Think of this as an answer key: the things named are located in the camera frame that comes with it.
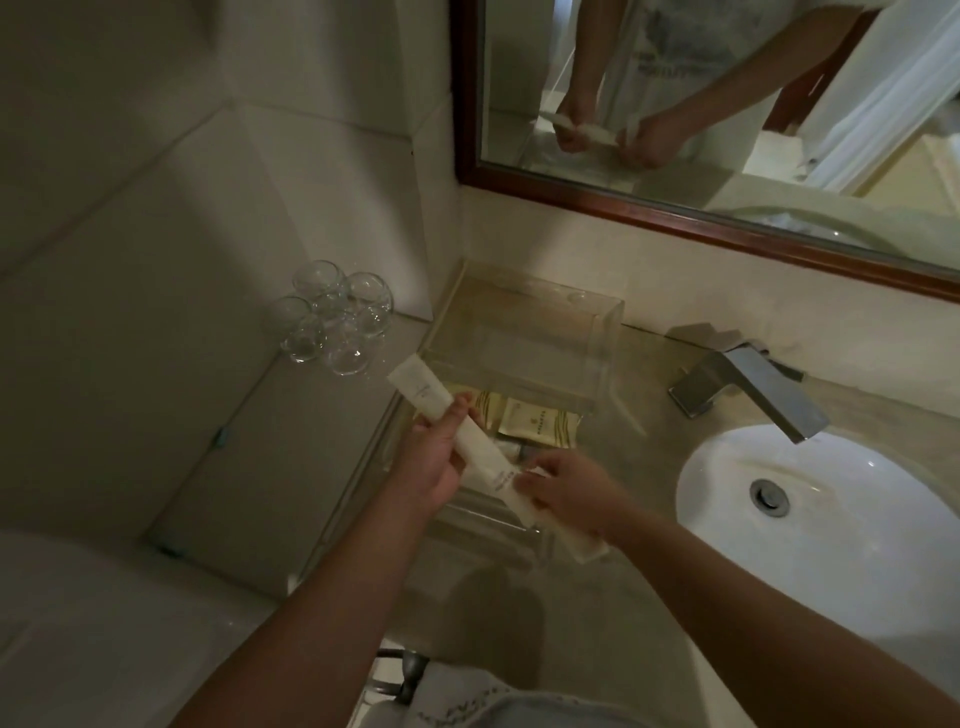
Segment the gold sachet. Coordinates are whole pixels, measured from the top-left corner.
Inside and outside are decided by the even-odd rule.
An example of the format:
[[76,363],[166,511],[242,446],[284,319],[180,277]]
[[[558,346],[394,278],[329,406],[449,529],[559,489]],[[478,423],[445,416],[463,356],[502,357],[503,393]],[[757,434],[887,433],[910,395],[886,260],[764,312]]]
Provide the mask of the gold sachet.
[[573,448],[577,444],[579,424],[580,415],[573,412],[508,398],[497,431],[507,437],[531,440],[551,448]]

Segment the drinking glass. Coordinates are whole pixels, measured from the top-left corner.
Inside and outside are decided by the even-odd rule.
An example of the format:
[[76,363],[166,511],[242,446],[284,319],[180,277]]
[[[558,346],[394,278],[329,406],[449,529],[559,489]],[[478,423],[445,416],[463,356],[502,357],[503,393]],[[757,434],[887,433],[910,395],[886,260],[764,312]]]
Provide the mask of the drinking glass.
[[324,347],[324,337],[320,317],[308,313],[290,330],[280,343],[280,348],[287,352],[292,361],[302,364],[317,358]]
[[394,296],[383,278],[375,273],[347,276],[348,310],[356,317],[357,330],[364,336],[379,336],[390,326]]
[[267,334],[291,359],[299,362],[316,358],[324,341],[323,327],[309,301],[284,296],[267,306],[264,319]]
[[344,312],[324,321],[324,364],[334,374],[363,372],[370,366],[378,343],[360,332],[353,313]]
[[347,282],[340,267],[329,260],[311,260],[294,273],[294,290],[318,313],[347,307]]

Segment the mirror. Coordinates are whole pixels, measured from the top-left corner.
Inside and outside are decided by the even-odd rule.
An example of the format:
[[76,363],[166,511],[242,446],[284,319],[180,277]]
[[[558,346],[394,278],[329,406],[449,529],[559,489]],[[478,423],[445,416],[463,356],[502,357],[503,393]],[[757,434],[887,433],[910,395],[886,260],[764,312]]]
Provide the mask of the mirror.
[[[582,190],[557,204],[585,212],[702,221],[687,236],[706,242],[921,272],[960,301],[960,0],[471,5],[477,166]],[[905,281],[883,282],[929,293]]]

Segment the faucet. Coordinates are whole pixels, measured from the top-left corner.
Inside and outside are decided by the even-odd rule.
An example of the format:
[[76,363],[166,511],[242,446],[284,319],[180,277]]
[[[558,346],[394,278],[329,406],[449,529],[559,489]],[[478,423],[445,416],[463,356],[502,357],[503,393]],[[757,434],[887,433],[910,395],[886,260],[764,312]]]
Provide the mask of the faucet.
[[707,412],[717,395],[735,384],[797,445],[829,425],[829,420],[794,383],[803,381],[805,374],[769,354],[761,342],[741,340],[731,349],[704,356],[667,393],[692,419]]

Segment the white t-shirt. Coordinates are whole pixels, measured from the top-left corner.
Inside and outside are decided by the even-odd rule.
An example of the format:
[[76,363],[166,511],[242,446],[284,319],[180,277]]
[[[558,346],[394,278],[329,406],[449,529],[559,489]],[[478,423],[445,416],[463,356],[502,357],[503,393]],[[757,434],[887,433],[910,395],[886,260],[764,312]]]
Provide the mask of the white t-shirt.
[[[631,0],[604,76],[598,117],[627,129],[668,109],[749,58],[816,8],[883,8],[894,0]],[[742,171],[776,94],[691,139],[682,158]]]

